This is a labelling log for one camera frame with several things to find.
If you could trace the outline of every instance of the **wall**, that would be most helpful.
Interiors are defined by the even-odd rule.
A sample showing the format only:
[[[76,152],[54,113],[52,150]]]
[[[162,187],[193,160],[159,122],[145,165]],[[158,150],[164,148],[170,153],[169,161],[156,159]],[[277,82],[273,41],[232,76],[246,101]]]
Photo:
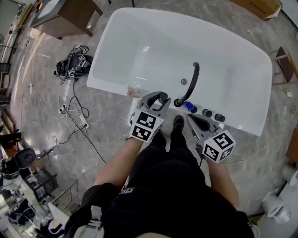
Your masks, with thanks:
[[[283,11],[289,16],[293,23],[298,27],[298,2],[297,0],[281,0]]]
[[[19,5],[8,1],[0,0],[0,34],[6,37],[14,17],[19,9]]]

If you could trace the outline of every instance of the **cardboard box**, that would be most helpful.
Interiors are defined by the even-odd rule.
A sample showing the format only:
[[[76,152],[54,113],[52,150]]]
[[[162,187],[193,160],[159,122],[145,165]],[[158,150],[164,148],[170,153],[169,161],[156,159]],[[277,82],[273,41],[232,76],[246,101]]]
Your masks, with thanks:
[[[282,4],[279,0],[231,0],[236,4],[246,8],[258,17],[269,20],[277,17]]]

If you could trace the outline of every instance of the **white bathtub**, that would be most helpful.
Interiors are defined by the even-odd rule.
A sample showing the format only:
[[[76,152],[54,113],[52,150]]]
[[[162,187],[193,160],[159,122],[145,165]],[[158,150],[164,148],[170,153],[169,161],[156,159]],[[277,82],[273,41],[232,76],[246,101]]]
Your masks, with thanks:
[[[122,95],[127,85],[142,96],[164,91],[173,102],[187,91],[194,62],[200,64],[200,74],[189,101],[198,113],[207,108],[213,119],[219,113],[226,117],[224,124],[261,135],[271,93],[269,56],[240,36],[197,18],[141,8],[115,11],[87,85]]]

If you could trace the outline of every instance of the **marble floor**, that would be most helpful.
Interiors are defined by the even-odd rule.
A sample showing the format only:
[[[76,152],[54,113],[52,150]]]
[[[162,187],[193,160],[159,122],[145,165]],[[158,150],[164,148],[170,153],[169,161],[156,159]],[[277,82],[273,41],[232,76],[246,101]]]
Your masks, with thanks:
[[[130,0],[96,0],[104,15],[94,27],[93,37],[75,35],[57,40],[45,34],[34,34],[26,28],[19,38],[19,49],[13,55],[11,78],[13,80],[10,111],[25,141],[37,152],[55,145],[52,140],[64,142],[71,134],[64,119],[59,118],[59,94],[73,96],[72,82],[64,83],[53,75],[58,61],[67,57],[75,44],[87,45],[89,55],[94,55],[109,17],[118,8],[130,7]],[[228,0],[135,0],[137,7],[155,8],[197,17],[224,27],[265,52],[270,53],[280,46],[289,50],[298,65],[297,30],[281,13],[277,18],[263,21],[257,16]],[[108,161],[122,145],[128,135],[132,99],[105,91],[88,88],[87,78],[75,85],[77,97],[90,111],[87,118],[90,128],[87,135],[102,157]],[[33,84],[32,94],[27,91]],[[238,129],[228,128],[235,140],[236,148],[227,159],[227,166],[241,198],[241,208],[248,214],[260,210],[262,198],[267,192],[283,184],[281,170],[287,162],[285,152],[297,123],[297,115],[291,108],[298,106],[298,86],[273,86],[270,105],[263,134],[260,137]],[[178,114],[169,110],[163,131],[169,135],[173,118]],[[184,135],[190,150],[195,151],[195,139],[186,126]],[[103,168],[96,151],[82,135],[75,133],[63,145],[58,145],[44,164],[51,172],[58,173],[60,188],[79,180],[83,193],[94,182],[96,174]],[[208,168],[202,164],[207,184],[210,183]]]

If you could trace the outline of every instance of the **black faucet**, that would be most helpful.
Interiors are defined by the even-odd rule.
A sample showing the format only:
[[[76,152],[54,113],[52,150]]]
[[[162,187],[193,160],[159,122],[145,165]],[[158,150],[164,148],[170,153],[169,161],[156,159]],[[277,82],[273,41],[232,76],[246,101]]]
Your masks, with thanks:
[[[192,65],[195,67],[195,71],[194,71],[194,75],[192,76],[190,86],[189,86],[186,94],[182,98],[174,100],[174,105],[176,107],[182,106],[183,102],[185,102],[191,96],[192,92],[195,89],[196,82],[197,82],[197,79],[198,79],[199,73],[200,73],[200,65],[197,62],[193,63]]]

